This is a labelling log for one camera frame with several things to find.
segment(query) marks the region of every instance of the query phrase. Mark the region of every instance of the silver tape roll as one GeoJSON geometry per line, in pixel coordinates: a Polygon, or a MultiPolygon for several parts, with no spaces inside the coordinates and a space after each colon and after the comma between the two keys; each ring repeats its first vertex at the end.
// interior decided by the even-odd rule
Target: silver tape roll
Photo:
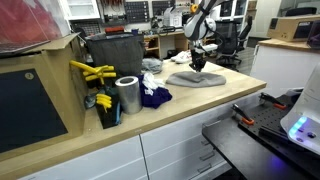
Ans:
{"type": "Polygon", "coordinates": [[[142,109],[138,78],[127,76],[116,81],[123,112],[135,114],[142,109]]]}

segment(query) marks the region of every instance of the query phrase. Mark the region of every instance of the white cloth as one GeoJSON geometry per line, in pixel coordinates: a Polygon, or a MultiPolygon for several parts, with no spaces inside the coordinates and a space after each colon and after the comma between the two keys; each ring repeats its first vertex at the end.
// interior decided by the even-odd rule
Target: white cloth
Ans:
{"type": "Polygon", "coordinates": [[[144,74],[142,83],[148,88],[145,90],[146,94],[153,95],[152,90],[156,90],[158,87],[165,88],[165,84],[162,79],[154,79],[154,75],[150,72],[144,74]]]}

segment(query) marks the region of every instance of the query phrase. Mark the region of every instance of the gray cloth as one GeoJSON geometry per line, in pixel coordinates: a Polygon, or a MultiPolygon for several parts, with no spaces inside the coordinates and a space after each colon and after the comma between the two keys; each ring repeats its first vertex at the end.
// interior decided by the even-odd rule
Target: gray cloth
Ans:
{"type": "Polygon", "coordinates": [[[156,58],[142,59],[142,72],[151,72],[157,74],[162,71],[162,61],[156,58]]]}
{"type": "Polygon", "coordinates": [[[183,71],[171,74],[166,83],[177,86],[201,88],[226,84],[226,78],[221,75],[193,71],[183,71]]]}

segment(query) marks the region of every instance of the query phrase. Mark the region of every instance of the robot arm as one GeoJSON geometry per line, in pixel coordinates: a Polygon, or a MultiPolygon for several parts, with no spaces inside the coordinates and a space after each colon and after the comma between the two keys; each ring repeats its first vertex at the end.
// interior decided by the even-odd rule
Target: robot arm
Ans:
{"type": "Polygon", "coordinates": [[[216,30],[216,24],[213,19],[208,17],[210,11],[219,4],[229,0],[202,0],[195,14],[188,20],[184,27],[184,34],[189,40],[192,63],[190,67],[197,72],[205,66],[202,53],[212,51],[217,45],[210,44],[202,46],[202,39],[213,35],[216,30]]]}

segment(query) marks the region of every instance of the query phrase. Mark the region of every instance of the blue cloth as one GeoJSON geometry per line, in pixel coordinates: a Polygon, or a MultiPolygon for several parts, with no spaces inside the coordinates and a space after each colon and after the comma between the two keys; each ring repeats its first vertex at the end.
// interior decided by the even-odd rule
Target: blue cloth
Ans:
{"type": "Polygon", "coordinates": [[[146,94],[145,89],[148,88],[142,83],[144,75],[139,75],[137,77],[139,79],[141,103],[143,107],[157,109],[161,104],[172,99],[172,95],[169,93],[169,90],[162,87],[152,90],[152,96],[150,94],[146,94]]]}

